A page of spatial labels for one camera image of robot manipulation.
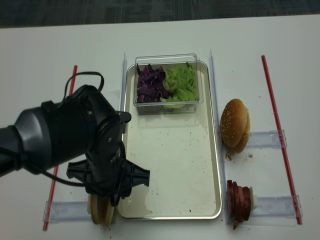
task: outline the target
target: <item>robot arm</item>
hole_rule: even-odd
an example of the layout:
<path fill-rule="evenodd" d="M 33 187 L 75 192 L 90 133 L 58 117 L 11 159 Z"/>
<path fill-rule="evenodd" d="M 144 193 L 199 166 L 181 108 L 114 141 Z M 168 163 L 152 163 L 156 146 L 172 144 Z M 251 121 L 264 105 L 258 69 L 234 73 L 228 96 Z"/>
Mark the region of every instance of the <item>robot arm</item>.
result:
<path fill-rule="evenodd" d="M 61 103 L 43 102 L 24 110 L 14 125 L 0 128 L 0 177 L 24 168 L 58 182 L 85 187 L 89 194 L 110 197 L 116 206 L 134 186 L 149 186 L 150 171 L 126 159 L 122 134 L 131 120 L 128 112 L 115 111 L 101 94 L 100 86 L 84 85 Z M 57 178 L 46 170 L 85 154 L 86 159 L 69 163 L 67 176 L 82 183 Z"/>

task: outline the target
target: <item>hamburger bun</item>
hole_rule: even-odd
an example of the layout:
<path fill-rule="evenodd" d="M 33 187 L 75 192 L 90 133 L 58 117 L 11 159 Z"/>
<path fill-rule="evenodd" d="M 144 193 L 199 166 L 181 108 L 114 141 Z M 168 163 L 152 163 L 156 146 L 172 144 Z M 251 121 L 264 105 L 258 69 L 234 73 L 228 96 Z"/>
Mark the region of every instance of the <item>hamburger bun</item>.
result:
<path fill-rule="evenodd" d="M 240 99 L 232 99 L 225 106 L 221 121 L 220 132 L 222 142 L 233 153 L 241 153 L 249 140 L 250 116 L 248 109 Z"/>
<path fill-rule="evenodd" d="M 94 224 L 109 226 L 112 223 L 115 208 L 111 205 L 109 197 L 96 194 L 90 195 L 90 214 Z"/>

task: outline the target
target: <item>red stick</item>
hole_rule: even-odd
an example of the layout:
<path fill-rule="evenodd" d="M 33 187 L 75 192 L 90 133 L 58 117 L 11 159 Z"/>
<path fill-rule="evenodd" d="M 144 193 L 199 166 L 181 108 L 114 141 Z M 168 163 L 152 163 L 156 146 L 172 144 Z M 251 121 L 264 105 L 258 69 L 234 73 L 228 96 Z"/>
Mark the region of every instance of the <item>red stick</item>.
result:
<path fill-rule="evenodd" d="M 74 65 L 73 67 L 73 74 L 75 75 L 77 73 L 77 69 L 78 66 Z M 74 76 L 71 80 L 71 86 L 70 86 L 70 91 L 69 91 L 69 96 L 72 95 L 72 93 L 74 92 L 74 87 L 75 87 L 75 81 L 76 81 L 76 77 Z M 56 166 L 53 170 L 53 175 L 57 176 L 58 175 L 58 170 L 59 170 L 59 166 Z M 50 193 L 49 193 L 49 198 L 48 198 L 48 204 L 47 204 L 47 216 L 44 220 L 43 223 L 43 228 L 42 231 L 47 231 L 48 230 L 48 225 L 49 225 L 49 217 L 50 217 L 50 212 L 51 212 L 51 206 L 52 206 L 52 201 L 54 199 L 54 193 L 55 193 L 55 187 L 56 187 L 56 181 L 52 180 L 51 181 L 51 187 L 50 187 Z"/>
<path fill-rule="evenodd" d="M 74 65 L 73 74 L 72 74 L 72 75 L 75 75 L 75 74 L 77 73 L 77 69 L 78 69 L 78 66 L 77 66 L 77 65 Z M 74 93 L 75 82 L 76 82 L 76 76 L 74 76 L 74 77 L 72 78 L 72 80 L 71 80 L 71 86 L 70 86 L 69 96 L 71 96 L 71 95 Z"/>
<path fill-rule="evenodd" d="M 279 132 L 279 140 L 281 145 L 283 144 L 283 137 L 280 134 L 281 133 L 281 125 L 280 125 L 280 119 L 279 119 L 279 115 L 278 115 L 278 111 L 277 111 L 277 106 L 276 106 L 276 100 L 275 100 L 275 96 L 274 96 L 274 91 L 272 89 L 272 85 L 271 85 L 271 80 L 270 80 L 270 76 L 269 76 L 269 71 L 268 71 L 268 66 L 267 66 L 267 61 L 266 61 L 266 57 L 265 55 L 261 56 L 262 59 L 262 64 L 263 64 L 263 69 L 264 69 L 264 74 L 265 74 L 265 78 L 266 78 L 266 84 L 268 86 L 268 90 L 269 90 L 269 94 L 270 94 L 270 99 L 271 99 L 271 104 L 272 104 L 272 109 L 273 109 L 273 115 L 274 115 L 274 119 L 275 119 L 275 124 L 276 124 L 276 128 Z M 294 205 L 294 210 L 295 210 L 295 215 L 296 215 L 296 223 L 298 225 L 302 224 L 302 218 L 301 218 L 301 213 L 300 213 L 300 209 L 298 208 L 298 204 L 297 204 L 297 195 L 296 195 L 296 191 L 295 191 L 295 185 L 294 185 L 294 180 L 292 178 L 292 174 L 291 174 L 291 170 L 290 170 L 290 166 L 289 166 L 289 159 L 288 159 L 288 154 L 287 154 L 287 149 L 282 147 L 282 155 L 283 155 L 283 160 L 284 160 L 284 165 L 285 165 L 285 170 L 286 170 L 286 175 L 288 177 L 288 181 L 289 181 L 289 187 L 290 187 L 290 192 L 291 192 L 291 196 L 292 196 L 292 201 L 293 201 L 293 205 Z"/>

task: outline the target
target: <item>shredded lettuce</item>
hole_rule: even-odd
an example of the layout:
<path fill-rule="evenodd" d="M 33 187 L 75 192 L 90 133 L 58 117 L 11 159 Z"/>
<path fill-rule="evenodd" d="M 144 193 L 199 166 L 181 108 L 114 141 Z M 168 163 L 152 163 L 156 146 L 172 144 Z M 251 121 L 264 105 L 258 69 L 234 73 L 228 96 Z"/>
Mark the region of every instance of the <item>shredded lettuce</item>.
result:
<path fill-rule="evenodd" d="M 174 70 L 166 70 L 163 86 L 173 96 L 167 99 L 160 98 L 161 102 L 194 101 L 197 98 L 195 86 L 195 72 L 192 66 L 186 63 L 186 67 L 174 66 Z"/>

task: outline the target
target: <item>food crumb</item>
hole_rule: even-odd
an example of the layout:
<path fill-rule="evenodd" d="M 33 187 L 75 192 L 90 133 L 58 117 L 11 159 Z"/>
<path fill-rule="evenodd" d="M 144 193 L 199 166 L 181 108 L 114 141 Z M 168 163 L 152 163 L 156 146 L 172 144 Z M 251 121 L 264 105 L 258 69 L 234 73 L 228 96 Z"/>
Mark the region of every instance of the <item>food crumb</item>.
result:
<path fill-rule="evenodd" d="M 231 155 L 229 154 L 229 153 L 226 153 L 225 154 L 225 157 L 224 157 L 225 159 L 229 159 L 229 161 L 231 161 L 232 160 L 232 157 L 231 157 Z"/>

